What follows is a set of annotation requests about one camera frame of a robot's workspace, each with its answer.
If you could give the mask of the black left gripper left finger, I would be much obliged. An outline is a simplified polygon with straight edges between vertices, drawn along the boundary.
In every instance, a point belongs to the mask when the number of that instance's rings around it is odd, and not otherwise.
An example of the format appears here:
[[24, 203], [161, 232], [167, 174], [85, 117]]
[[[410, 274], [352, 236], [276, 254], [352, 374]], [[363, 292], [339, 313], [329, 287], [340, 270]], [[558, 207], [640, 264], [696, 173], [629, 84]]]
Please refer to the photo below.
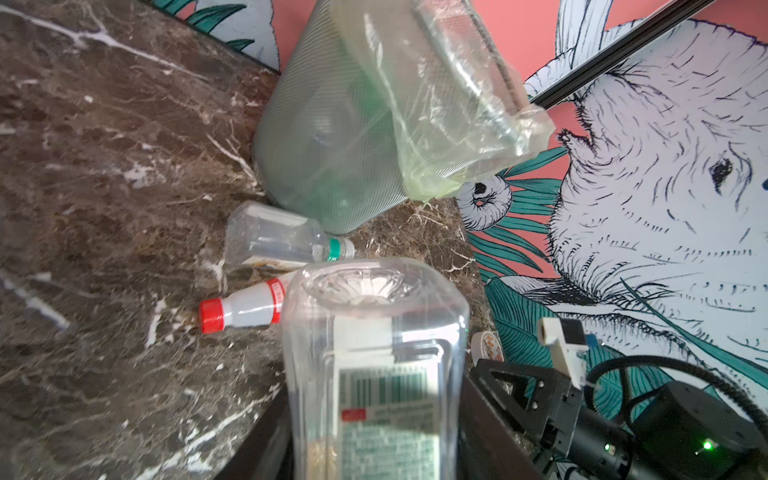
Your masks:
[[293, 479], [291, 420], [288, 392], [280, 389], [240, 448], [214, 479]]

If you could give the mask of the clear bottle green white label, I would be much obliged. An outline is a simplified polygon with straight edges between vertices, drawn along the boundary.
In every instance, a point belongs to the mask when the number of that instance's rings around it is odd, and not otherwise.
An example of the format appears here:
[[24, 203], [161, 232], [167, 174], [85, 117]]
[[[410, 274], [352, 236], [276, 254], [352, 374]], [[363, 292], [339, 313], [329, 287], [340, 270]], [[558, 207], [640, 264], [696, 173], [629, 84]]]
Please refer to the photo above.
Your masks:
[[470, 308], [408, 258], [292, 278], [282, 348], [298, 479], [452, 479]]

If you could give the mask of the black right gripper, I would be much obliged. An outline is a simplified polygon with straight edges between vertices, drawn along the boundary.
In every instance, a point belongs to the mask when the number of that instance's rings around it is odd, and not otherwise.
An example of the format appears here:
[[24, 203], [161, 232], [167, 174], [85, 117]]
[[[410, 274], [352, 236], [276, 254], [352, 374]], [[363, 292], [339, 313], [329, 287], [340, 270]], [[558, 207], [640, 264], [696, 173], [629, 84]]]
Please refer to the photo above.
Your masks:
[[583, 359], [589, 349], [582, 327], [543, 317], [535, 338], [551, 367], [480, 360], [469, 372], [483, 395], [513, 431], [542, 479], [554, 477], [561, 460], [567, 472], [589, 479], [633, 479], [636, 447], [629, 434], [586, 409]]

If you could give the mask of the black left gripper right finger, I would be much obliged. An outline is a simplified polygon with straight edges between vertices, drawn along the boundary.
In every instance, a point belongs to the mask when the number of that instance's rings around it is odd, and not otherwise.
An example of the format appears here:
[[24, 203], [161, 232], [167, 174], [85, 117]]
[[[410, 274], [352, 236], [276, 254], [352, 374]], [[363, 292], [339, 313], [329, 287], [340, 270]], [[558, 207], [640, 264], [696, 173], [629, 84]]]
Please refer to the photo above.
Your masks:
[[458, 479], [534, 480], [543, 475], [468, 374], [459, 405]]

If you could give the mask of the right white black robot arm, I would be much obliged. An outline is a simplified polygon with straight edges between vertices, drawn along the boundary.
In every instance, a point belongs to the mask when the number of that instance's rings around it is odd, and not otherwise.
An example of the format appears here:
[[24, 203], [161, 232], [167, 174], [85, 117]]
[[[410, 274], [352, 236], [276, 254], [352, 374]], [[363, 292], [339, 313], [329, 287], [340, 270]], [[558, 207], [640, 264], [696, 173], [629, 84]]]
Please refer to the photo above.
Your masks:
[[597, 340], [543, 318], [548, 367], [479, 359], [460, 397], [462, 479], [763, 479], [767, 416], [715, 374], [660, 356], [588, 367]]

